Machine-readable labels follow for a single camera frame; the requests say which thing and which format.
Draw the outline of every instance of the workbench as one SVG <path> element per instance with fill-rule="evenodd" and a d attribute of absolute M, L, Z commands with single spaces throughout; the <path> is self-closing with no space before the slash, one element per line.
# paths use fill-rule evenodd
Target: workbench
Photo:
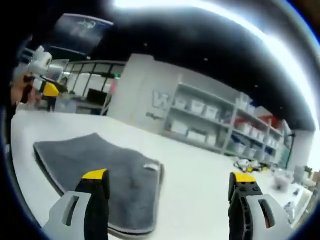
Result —
<path fill-rule="evenodd" d="M 12 120 L 11 148 L 14 170 L 23 197 L 41 227 L 60 199 L 35 160 L 33 144 L 63 141 L 98 133 L 106 141 L 138 151 L 165 166 L 157 227 L 152 240 L 229 239 L 228 189 L 230 157 L 162 137 L 106 116 L 19 111 Z M 297 189 L 273 190 L 269 172 L 253 173 L 264 194 L 282 206 Z"/>

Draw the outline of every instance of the small container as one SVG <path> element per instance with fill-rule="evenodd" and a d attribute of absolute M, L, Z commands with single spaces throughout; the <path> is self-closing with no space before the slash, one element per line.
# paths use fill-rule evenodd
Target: small container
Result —
<path fill-rule="evenodd" d="M 204 143 L 206 141 L 206 135 L 197 133 L 197 132 L 192 131 L 192 130 L 188 131 L 186 137 L 188 139 L 191 139 L 191 140 L 194 140 L 194 141 L 197 141 L 197 142 L 200 142 L 200 143 Z"/>
<path fill-rule="evenodd" d="M 244 151 L 244 155 L 247 156 L 248 158 L 253 159 L 256 155 L 257 149 L 255 148 L 251 148 L 251 147 L 247 147 Z"/>
<path fill-rule="evenodd" d="M 252 127 L 251 132 L 250 132 L 250 136 L 253 137 L 254 139 L 257 139 L 258 135 L 259 135 L 259 130 Z"/>
<path fill-rule="evenodd" d="M 247 107 L 246 107 L 246 111 L 251 115 L 255 114 L 255 110 L 256 110 L 256 108 L 254 106 L 250 105 L 250 104 L 248 104 Z"/>
<path fill-rule="evenodd" d="M 278 149 L 278 147 L 279 147 L 279 142 L 275 139 L 273 140 L 273 147 L 274 147 L 274 149 Z"/>
<path fill-rule="evenodd" d="M 183 97 L 178 96 L 175 99 L 174 106 L 176 108 L 178 108 L 178 109 L 183 109 L 184 110 L 184 109 L 186 109 L 187 101 Z"/>
<path fill-rule="evenodd" d="M 266 134 L 265 134 L 263 131 L 259 131 L 259 132 L 258 132 L 258 140 L 259 140 L 260 142 L 264 142 L 265 137 L 266 137 Z"/>
<path fill-rule="evenodd" d="M 177 134 L 186 135 L 188 131 L 188 126 L 180 121 L 174 120 L 172 122 L 171 131 Z"/>
<path fill-rule="evenodd" d="M 245 135 L 249 135 L 250 132 L 251 132 L 252 126 L 249 125 L 248 123 L 245 123 L 245 122 L 244 122 L 244 123 L 238 124 L 238 125 L 236 126 L 236 128 L 237 128 L 238 130 L 240 130 L 241 132 L 243 132 Z"/>
<path fill-rule="evenodd" d="M 239 98 L 236 99 L 236 105 L 239 109 L 242 109 L 242 110 L 247 110 L 247 106 L 248 106 L 248 102 L 246 101 L 243 101 Z"/>
<path fill-rule="evenodd" d="M 206 143 L 210 146 L 215 146 L 217 143 L 217 135 L 209 135 L 206 138 Z"/>
<path fill-rule="evenodd" d="M 204 117 L 210 120 L 217 119 L 217 114 L 219 112 L 219 109 L 216 106 L 206 106 L 204 111 Z"/>
<path fill-rule="evenodd" d="M 241 142 L 237 142 L 234 144 L 234 151 L 239 154 L 243 155 L 246 150 L 246 145 L 243 145 Z"/>
<path fill-rule="evenodd" d="M 191 100 L 191 112 L 197 115 L 201 115 L 202 112 L 204 111 L 205 104 L 201 101 L 198 100 Z"/>
<path fill-rule="evenodd" d="M 286 193 L 288 191 L 289 185 L 293 182 L 293 175 L 291 172 L 278 169 L 274 173 L 273 187 L 281 192 Z"/>

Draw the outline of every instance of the white storage box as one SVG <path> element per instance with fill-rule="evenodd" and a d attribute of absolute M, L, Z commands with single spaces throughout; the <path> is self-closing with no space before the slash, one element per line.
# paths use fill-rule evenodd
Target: white storage box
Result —
<path fill-rule="evenodd" d="M 260 142 L 263 142 L 265 140 L 266 134 L 263 131 L 258 132 L 258 139 Z"/>
<path fill-rule="evenodd" d="M 242 109 L 242 110 L 247 110 L 247 106 L 248 106 L 248 102 L 246 101 L 243 101 L 239 98 L 236 99 L 236 105 L 239 109 Z"/>
<path fill-rule="evenodd" d="M 247 146 L 243 145 L 242 143 L 237 142 L 234 144 L 234 151 L 239 155 L 243 155 L 245 153 L 246 147 Z"/>
<path fill-rule="evenodd" d="M 209 135 L 206 139 L 206 143 L 210 146 L 215 146 L 217 143 L 217 135 Z"/>
<path fill-rule="evenodd" d="M 217 119 L 219 109 L 216 106 L 206 106 L 204 111 L 204 116 L 207 119 L 215 120 Z"/>
<path fill-rule="evenodd" d="M 186 109 L 186 106 L 187 106 L 187 100 L 185 100 L 183 97 L 178 96 L 175 99 L 174 106 L 178 109 L 184 110 L 184 109 Z"/>
<path fill-rule="evenodd" d="M 251 148 L 251 147 L 247 147 L 244 151 L 245 156 L 251 159 L 255 157 L 256 153 L 257 153 L 257 149 Z"/>
<path fill-rule="evenodd" d="M 174 120 L 172 122 L 171 131 L 177 134 L 186 135 L 188 131 L 188 126 L 180 121 Z"/>
<path fill-rule="evenodd" d="M 191 112 L 197 115 L 201 115 L 202 112 L 204 111 L 205 104 L 201 101 L 198 100 L 191 100 Z"/>
<path fill-rule="evenodd" d="M 247 107 L 246 107 L 246 111 L 251 115 L 255 114 L 255 110 L 256 110 L 256 108 L 254 106 L 250 105 L 250 104 L 248 104 Z"/>
<path fill-rule="evenodd" d="M 267 163 L 274 163 L 275 162 L 275 157 L 271 156 L 270 154 L 266 153 L 264 157 L 264 161 Z"/>
<path fill-rule="evenodd" d="M 252 126 L 249 125 L 248 123 L 240 123 L 236 126 L 236 128 L 241 132 L 243 132 L 245 135 L 249 135 L 251 132 Z"/>
<path fill-rule="evenodd" d="M 187 136 L 188 139 L 198 141 L 200 143 L 205 143 L 206 136 L 195 131 L 188 131 Z"/>
<path fill-rule="evenodd" d="M 273 147 L 275 149 L 277 149 L 279 147 L 279 142 L 277 140 L 275 140 L 275 139 L 273 139 Z"/>
<path fill-rule="evenodd" d="M 251 128 L 251 132 L 250 132 L 250 135 L 251 137 L 253 137 L 254 139 L 257 139 L 258 138 L 258 135 L 259 135 L 259 130 L 252 127 Z"/>

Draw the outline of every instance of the white wall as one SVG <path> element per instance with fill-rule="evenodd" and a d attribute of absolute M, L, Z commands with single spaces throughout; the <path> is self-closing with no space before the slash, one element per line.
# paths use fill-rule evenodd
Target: white wall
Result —
<path fill-rule="evenodd" d="M 179 67 L 179 69 L 181 69 L 181 73 L 183 74 L 181 81 L 185 84 L 195 86 L 198 89 L 206 92 L 213 93 L 216 96 L 232 103 L 235 103 L 236 98 L 240 95 L 239 91 L 228 85 L 225 85 L 220 81 L 182 67 Z"/>
<path fill-rule="evenodd" d="M 116 86 L 108 116 L 158 134 L 167 109 L 154 106 L 154 94 L 167 95 L 169 106 L 180 82 L 232 102 L 239 95 L 235 89 L 200 73 L 155 61 L 152 56 L 133 54 Z M 148 117 L 147 113 L 161 119 Z"/>
<path fill-rule="evenodd" d="M 296 137 L 288 163 L 288 170 L 291 171 L 294 171 L 296 166 L 309 166 L 308 162 L 315 137 L 315 133 L 310 131 L 296 130 L 295 134 Z"/>
<path fill-rule="evenodd" d="M 307 166 L 314 172 L 320 172 L 320 132 L 314 133 L 313 143 Z"/>

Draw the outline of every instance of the microfiber towel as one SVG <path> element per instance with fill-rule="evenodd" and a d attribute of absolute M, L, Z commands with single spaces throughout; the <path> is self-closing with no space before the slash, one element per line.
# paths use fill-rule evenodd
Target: microfiber towel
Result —
<path fill-rule="evenodd" d="M 115 146 L 98 134 L 34 144 L 35 155 L 63 193 L 74 191 L 84 174 L 108 169 L 108 227 L 125 236 L 154 231 L 164 166 L 141 153 Z"/>

